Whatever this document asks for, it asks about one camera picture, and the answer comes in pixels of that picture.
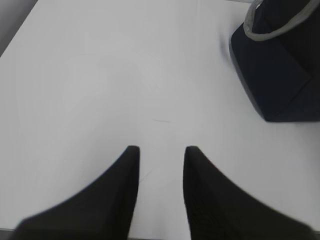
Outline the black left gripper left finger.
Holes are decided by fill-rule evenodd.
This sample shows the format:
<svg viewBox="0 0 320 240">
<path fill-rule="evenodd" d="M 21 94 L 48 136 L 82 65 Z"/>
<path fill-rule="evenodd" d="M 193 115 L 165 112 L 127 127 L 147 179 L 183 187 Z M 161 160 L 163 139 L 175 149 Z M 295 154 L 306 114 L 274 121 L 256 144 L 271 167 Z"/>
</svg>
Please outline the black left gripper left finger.
<svg viewBox="0 0 320 240">
<path fill-rule="evenodd" d="M 137 201 L 140 149 L 130 145 L 95 181 L 20 222 L 15 240 L 126 240 Z"/>
</svg>

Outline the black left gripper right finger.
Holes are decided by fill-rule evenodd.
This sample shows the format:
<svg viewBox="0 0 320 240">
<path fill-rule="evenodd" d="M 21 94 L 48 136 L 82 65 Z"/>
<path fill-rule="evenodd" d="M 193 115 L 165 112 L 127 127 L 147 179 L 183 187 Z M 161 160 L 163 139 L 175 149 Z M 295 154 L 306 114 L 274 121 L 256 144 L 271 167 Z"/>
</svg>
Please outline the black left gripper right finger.
<svg viewBox="0 0 320 240">
<path fill-rule="evenodd" d="M 308 225 L 258 201 L 197 146 L 185 149 L 183 198 L 193 240 L 318 240 Z"/>
</svg>

